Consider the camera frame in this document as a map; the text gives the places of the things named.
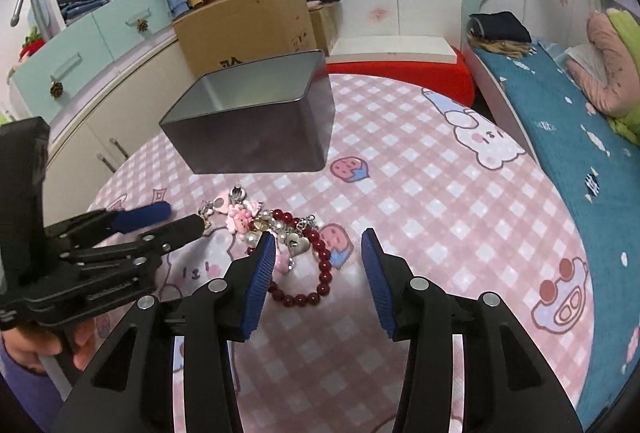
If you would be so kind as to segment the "person's left hand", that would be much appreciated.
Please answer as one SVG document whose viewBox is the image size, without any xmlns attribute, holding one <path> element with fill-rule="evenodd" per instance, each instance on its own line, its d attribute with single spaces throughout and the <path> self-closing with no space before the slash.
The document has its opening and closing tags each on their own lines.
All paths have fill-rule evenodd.
<svg viewBox="0 0 640 433">
<path fill-rule="evenodd" d="M 96 353 L 96 324 L 93 319 L 84 321 L 74 330 L 74 365 L 85 370 Z M 20 366 L 35 373 L 43 373 L 41 356 L 56 356 L 62 353 L 62 343 L 52 332 L 38 327 L 16 327 L 2 333 L 4 348 L 9 357 Z"/>
</svg>

